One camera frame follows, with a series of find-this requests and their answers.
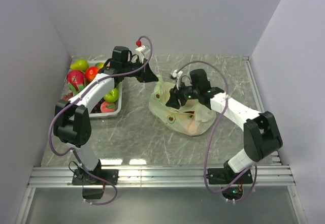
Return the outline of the pale green avocado plastic bag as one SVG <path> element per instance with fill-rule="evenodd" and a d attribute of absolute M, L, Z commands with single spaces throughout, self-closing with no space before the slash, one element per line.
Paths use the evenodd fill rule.
<path fill-rule="evenodd" d="M 214 123 L 216 112 L 209 110 L 198 100 L 189 100 L 180 109 L 166 106 L 170 97 L 170 89 L 174 88 L 171 82 L 164 82 L 162 76 L 158 75 L 158 82 L 149 99 L 149 110 L 159 118 L 169 129 L 187 134 L 191 121 L 195 120 L 201 124 L 201 134 L 206 132 Z"/>

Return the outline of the orange fake peach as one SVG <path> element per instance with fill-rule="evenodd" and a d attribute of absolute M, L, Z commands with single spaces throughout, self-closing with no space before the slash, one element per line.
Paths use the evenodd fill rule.
<path fill-rule="evenodd" d="M 197 136 L 201 134 L 201 124 L 195 120 L 191 121 L 188 126 L 187 134 L 190 136 Z"/>

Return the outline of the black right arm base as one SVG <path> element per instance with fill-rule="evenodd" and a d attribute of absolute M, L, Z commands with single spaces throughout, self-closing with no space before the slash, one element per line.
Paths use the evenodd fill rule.
<path fill-rule="evenodd" d="M 255 190 L 257 167 L 241 173 L 228 174 L 225 169 L 209 168 L 206 174 L 208 190 L 221 193 L 226 202 L 233 204 L 245 199 Z"/>

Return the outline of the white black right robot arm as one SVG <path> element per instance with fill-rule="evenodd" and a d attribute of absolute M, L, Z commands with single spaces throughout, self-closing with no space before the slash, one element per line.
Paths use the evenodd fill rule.
<path fill-rule="evenodd" d="M 253 110 L 227 95 L 226 91 L 211 86 L 203 69 L 190 72 L 189 86 L 182 82 L 182 72 L 175 70 L 171 78 L 176 81 L 170 90 L 166 106 L 179 109 L 189 100 L 218 112 L 243 131 L 243 149 L 224 163 L 222 178 L 235 183 L 242 172 L 283 146 L 275 116 L 269 112 Z"/>

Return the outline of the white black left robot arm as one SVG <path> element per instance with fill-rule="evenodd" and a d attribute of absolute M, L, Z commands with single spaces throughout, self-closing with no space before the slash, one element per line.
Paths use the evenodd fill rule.
<path fill-rule="evenodd" d="M 68 151 L 73 152 L 78 167 L 85 171 L 84 178 L 90 184 L 97 184 L 102 179 L 101 161 L 89 143 L 90 112 L 99 100 L 125 77 L 135 77 L 140 83 L 158 80 L 149 67 L 152 45 L 138 47 L 135 56 L 137 59 L 133 62 L 128 48 L 116 46 L 111 58 L 80 93 L 68 101 L 58 101 L 55 106 L 55 116 L 48 131 L 49 145 L 53 147 L 52 136 L 66 143 Z"/>

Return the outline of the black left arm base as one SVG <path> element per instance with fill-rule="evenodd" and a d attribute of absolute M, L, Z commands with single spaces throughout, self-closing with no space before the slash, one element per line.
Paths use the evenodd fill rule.
<path fill-rule="evenodd" d="M 82 197 L 93 205 L 104 205 L 113 202 L 117 197 L 117 180 L 118 170 L 100 170 L 99 174 L 87 172 L 84 169 L 77 168 L 74 170 L 72 178 L 72 186 L 82 187 Z M 114 190 L 113 197 L 105 202 L 98 202 L 105 193 L 106 187 L 111 186 Z"/>

